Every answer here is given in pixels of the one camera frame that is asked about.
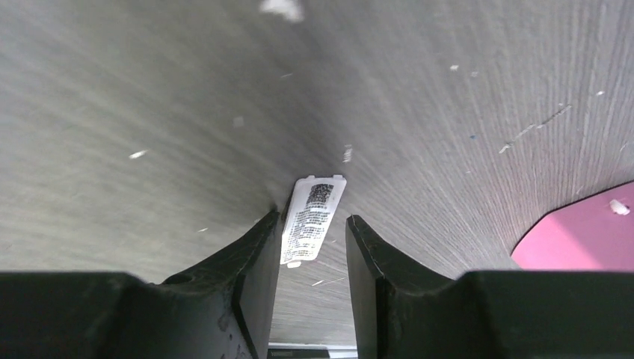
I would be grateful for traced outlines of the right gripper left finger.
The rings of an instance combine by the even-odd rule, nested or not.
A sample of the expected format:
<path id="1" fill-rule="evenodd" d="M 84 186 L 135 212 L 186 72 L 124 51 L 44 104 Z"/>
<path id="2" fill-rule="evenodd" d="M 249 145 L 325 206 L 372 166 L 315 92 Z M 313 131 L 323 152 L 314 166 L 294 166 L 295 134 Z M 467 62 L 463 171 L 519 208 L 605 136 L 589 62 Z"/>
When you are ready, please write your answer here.
<path id="1" fill-rule="evenodd" d="M 265 358 L 280 213 L 160 284 L 114 271 L 1 273 L 3 358 Z"/>

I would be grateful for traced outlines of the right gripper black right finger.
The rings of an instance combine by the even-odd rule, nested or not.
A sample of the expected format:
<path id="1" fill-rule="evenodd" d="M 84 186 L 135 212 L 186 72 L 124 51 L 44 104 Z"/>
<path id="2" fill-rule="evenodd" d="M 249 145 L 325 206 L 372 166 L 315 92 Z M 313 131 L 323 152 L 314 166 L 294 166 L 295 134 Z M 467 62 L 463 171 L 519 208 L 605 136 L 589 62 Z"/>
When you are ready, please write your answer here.
<path id="1" fill-rule="evenodd" d="M 631 358 L 633 275 L 469 271 L 451 279 L 346 221 L 360 358 Z"/>

